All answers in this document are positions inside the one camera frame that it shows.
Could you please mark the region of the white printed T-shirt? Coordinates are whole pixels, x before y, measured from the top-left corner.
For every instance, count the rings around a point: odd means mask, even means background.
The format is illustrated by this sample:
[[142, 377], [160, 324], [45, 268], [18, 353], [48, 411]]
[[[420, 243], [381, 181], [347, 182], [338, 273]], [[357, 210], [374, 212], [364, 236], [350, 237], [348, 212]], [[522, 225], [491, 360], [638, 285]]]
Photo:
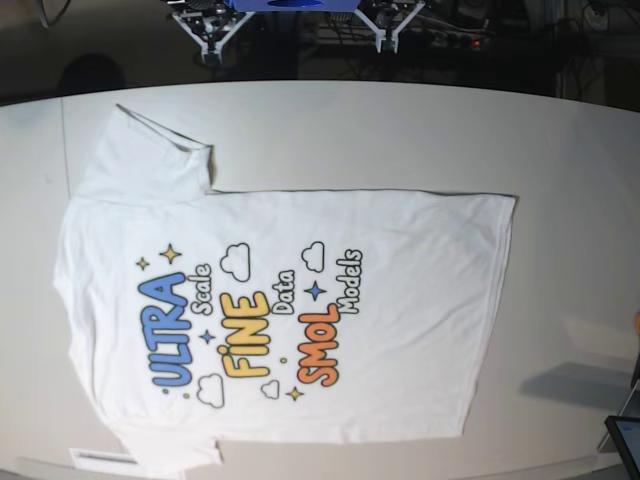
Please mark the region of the white printed T-shirt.
[[211, 146], [116, 107], [62, 222], [69, 355], [135, 460], [460, 436], [514, 199], [217, 192], [212, 166]]

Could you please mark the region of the blue box at top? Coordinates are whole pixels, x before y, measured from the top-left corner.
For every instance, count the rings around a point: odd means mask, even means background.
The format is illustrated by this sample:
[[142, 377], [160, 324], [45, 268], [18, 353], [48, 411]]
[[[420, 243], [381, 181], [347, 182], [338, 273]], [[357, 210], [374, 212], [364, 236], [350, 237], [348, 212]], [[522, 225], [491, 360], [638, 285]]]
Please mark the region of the blue box at top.
[[239, 12], [347, 12], [360, 0], [229, 0], [225, 4]]

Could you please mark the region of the power strip with red light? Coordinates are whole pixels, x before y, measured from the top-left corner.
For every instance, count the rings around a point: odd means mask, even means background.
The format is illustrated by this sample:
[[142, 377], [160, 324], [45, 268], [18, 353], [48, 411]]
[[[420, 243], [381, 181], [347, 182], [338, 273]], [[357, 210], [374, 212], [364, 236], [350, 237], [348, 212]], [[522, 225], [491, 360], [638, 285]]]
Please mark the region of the power strip with red light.
[[486, 35], [433, 28], [404, 30], [396, 38], [399, 50], [415, 48], [482, 51], [489, 44], [490, 38]]

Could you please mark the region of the black tablet with stand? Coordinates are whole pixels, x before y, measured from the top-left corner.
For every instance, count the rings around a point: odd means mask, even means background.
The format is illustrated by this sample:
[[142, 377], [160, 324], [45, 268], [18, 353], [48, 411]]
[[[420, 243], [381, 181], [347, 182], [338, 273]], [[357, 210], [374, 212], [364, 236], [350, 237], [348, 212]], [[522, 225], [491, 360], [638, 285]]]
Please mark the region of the black tablet with stand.
[[636, 359], [630, 392], [617, 415], [606, 418], [607, 433], [599, 453], [616, 451], [630, 479], [639, 480], [639, 359]]

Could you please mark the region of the white label strip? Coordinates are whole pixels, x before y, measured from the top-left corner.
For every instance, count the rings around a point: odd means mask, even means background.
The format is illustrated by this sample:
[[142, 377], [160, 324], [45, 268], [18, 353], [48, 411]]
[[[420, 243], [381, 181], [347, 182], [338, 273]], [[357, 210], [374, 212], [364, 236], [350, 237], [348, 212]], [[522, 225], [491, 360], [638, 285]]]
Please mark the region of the white label strip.
[[137, 467], [138, 463], [127, 454], [100, 452], [79, 448], [70, 448], [73, 464], [78, 469], [97, 470], [98, 467], [113, 471], [118, 467]]

